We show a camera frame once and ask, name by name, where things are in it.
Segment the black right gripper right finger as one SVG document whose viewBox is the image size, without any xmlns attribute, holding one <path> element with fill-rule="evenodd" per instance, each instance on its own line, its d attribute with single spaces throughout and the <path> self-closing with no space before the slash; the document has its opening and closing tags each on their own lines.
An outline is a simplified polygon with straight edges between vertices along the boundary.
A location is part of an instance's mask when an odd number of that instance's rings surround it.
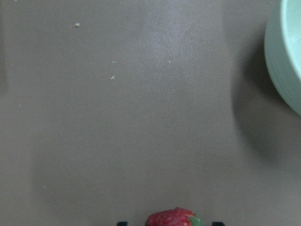
<svg viewBox="0 0 301 226">
<path fill-rule="evenodd" d="M 212 222 L 212 226 L 223 226 L 222 222 Z"/>
</svg>

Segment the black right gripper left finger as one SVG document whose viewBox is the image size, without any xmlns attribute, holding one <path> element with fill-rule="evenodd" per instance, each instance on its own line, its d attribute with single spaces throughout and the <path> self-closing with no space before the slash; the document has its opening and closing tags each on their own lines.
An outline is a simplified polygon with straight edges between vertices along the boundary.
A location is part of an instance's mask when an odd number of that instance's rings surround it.
<svg viewBox="0 0 301 226">
<path fill-rule="evenodd" d="M 117 226 L 128 226 L 128 222 L 127 221 L 120 221 L 117 223 Z"/>
</svg>

